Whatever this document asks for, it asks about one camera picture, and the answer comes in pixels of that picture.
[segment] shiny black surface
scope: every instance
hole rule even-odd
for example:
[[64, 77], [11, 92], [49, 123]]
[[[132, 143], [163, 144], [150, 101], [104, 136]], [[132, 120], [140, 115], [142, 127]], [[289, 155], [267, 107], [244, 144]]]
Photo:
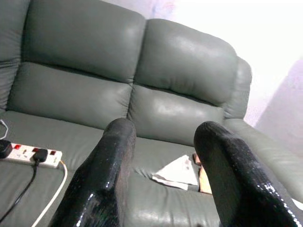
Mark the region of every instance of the shiny black surface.
[[112, 121], [76, 171], [50, 227], [116, 227], [123, 220], [125, 192], [136, 132], [127, 119]]
[[222, 226], [302, 227], [302, 211], [241, 138], [205, 122], [197, 128], [194, 144]]

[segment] red switch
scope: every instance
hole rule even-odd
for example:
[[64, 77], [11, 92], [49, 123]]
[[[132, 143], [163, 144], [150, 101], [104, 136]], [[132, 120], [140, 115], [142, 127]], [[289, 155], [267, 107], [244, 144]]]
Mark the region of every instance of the red switch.
[[14, 149], [19, 150], [20, 147], [21, 147], [20, 144], [16, 144], [16, 145], [14, 146]]

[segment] leather upholstery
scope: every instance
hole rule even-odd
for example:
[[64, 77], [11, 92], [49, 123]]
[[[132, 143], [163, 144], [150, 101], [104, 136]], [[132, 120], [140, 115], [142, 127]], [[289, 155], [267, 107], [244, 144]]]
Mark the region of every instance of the leather upholstery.
[[[212, 196], [169, 188], [150, 178], [170, 161], [194, 152], [194, 133], [204, 121], [229, 124], [242, 133], [237, 120], [242, 121], [247, 108], [248, 64], [219, 38], [165, 20], [145, 21], [137, 13], [99, 0], [31, 0], [22, 34], [28, 1], [14, 2], [12, 7], [11, 1], [0, 0], [4, 5], [0, 7], [0, 118], [9, 126], [7, 139], [62, 150], [72, 177], [101, 138], [102, 129], [113, 119], [126, 117], [140, 138], [124, 226], [219, 226]], [[253, 129], [243, 131], [252, 150], [275, 166], [276, 147], [258, 141], [262, 136], [254, 137]], [[281, 160], [283, 167], [274, 170], [283, 176], [279, 180], [291, 195], [303, 200], [300, 183], [292, 184], [301, 177], [300, 168], [287, 162]], [[5, 179], [0, 183], [0, 207], [13, 201], [29, 173], [29, 166], [0, 161], [0, 179]], [[6, 226], [32, 224], [62, 173], [39, 168], [37, 175], [29, 194], [5, 220]], [[63, 193], [39, 226], [47, 226]]]

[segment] sofa seat cushion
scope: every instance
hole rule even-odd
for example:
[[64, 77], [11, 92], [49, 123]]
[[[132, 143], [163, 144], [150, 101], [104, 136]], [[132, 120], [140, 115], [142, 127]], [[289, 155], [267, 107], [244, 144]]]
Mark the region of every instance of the sofa seat cushion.
[[[125, 227], [219, 226], [212, 195], [167, 187], [151, 180], [152, 174], [182, 155], [192, 159], [190, 146], [150, 140], [136, 140], [133, 172], [129, 178]], [[198, 166], [193, 164], [196, 174]]]
[[[0, 119], [9, 126], [6, 139], [11, 142], [53, 148], [63, 152], [62, 159], [69, 169], [68, 178], [59, 197], [38, 225], [45, 227], [57, 209], [75, 170], [93, 150], [103, 131], [13, 111], [0, 114]], [[0, 127], [0, 135], [3, 135], [4, 131], [5, 128]], [[0, 160], [1, 217], [25, 188], [32, 172], [28, 165]], [[63, 175], [61, 165], [59, 169], [38, 167], [36, 179], [12, 213], [6, 217], [3, 226], [31, 226], [59, 187]]]

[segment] power strip switch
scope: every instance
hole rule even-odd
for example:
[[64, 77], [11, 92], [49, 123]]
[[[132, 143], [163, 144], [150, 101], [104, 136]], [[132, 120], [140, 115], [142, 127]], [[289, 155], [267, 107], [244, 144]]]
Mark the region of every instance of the power strip switch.
[[[23, 144], [11, 143], [13, 150], [4, 159], [9, 162], [19, 162], [24, 164], [34, 164], [33, 155], [38, 151], [37, 147], [27, 146]], [[47, 150], [47, 158], [44, 162], [41, 162], [39, 166], [46, 166], [56, 168], [61, 160], [62, 152], [52, 149]]]

